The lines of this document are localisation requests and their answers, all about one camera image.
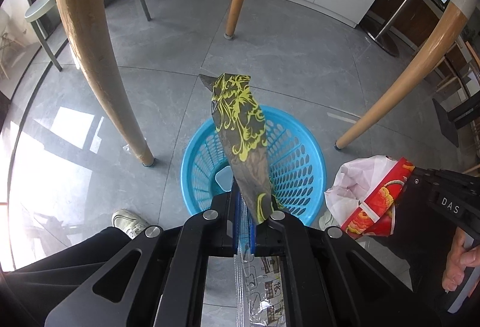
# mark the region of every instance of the clear plastic bag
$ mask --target clear plastic bag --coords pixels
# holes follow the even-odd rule
[[[250,249],[250,215],[241,201],[238,251],[235,255],[237,327],[285,327],[285,303],[276,256],[255,257]]]

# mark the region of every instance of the white and red paper bag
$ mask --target white and red paper bag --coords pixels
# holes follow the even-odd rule
[[[377,155],[345,163],[325,192],[328,210],[352,238],[388,236],[395,226],[395,204],[414,165],[405,158]]]

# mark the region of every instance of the brown wooden cabinet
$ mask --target brown wooden cabinet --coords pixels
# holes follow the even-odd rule
[[[370,11],[386,20],[404,0],[375,0]],[[395,20],[393,27],[419,47],[434,30],[439,18],[423,2],[413,0]]]

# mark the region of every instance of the round metal table base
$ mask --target round metal table base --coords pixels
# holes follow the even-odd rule
[[[375,39],[375,36],[380,31],[381,25],[373,20],[370,17],[363,17],[360,21],[360,28],[362,28],[375,43],[383,48],[384,51],[388,52],[390,55],[395,56],[396,58],[399,56],[397,44],[393,41],[393,39],[387,34],[381,35],[378,39]]]

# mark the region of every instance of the basket rim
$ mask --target basket rim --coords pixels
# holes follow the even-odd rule
[[[277,109],[275,107],[267,106],[267,105],[261,105],[261,108],[264,111],[266,110],[267,113],[275,114],[280,118],[287,119],[289,123],[294,124],[297,127],[297,129],[301,130],[305,134],[305,136],[310,140],[310,144],[315,148],[316,158],[320,165],[320,169],[318,170],[322,176],[322,180],[320,184],[322,192],[321,192],[321,195],[319,195],[319,198],[314,202],[313,208],[311,210],[312,213],[302,217],[303,219],[302,221],[304,225],[309,226],[317,216],[323,204],[323,200],[325,199],[324,192],[326,190],[327,180],[326,180],[326,165],[325,165],[325,159],[323,158],[323,153],[320,149],[320,146],[317,143],[317,140],[312,135],[312,133],[308,130],[308,128],[305,125],[303,125],[300,121],[298,121],[296,118],[294,118],[291,114],[288,114],[283,110]],[[205,134],[206,131],[211,129],[212,126],[214,126],[214,122],[213,122],[213,119],[210,117],[200,126],[199,129],[196,130],[195,134],[190,139],[190,142],[188,143],[187,148],[185,149],[185,153],[183,154],[183,159],[182,159],[181,168],[180,168],[181,192],[182,192],[183,201],[187,207],[187,210],[191,215],[195,215],[197,214],[197,212],[196,212],[196,207],[194,206],[194,203],[192,202],[192,200],[191,199],[187,200],[185,198],[186,194],[190,195],[189,184],[187,181],[188,179],[187,170],[190,164],[194,160],[193,151],[199,139]]]

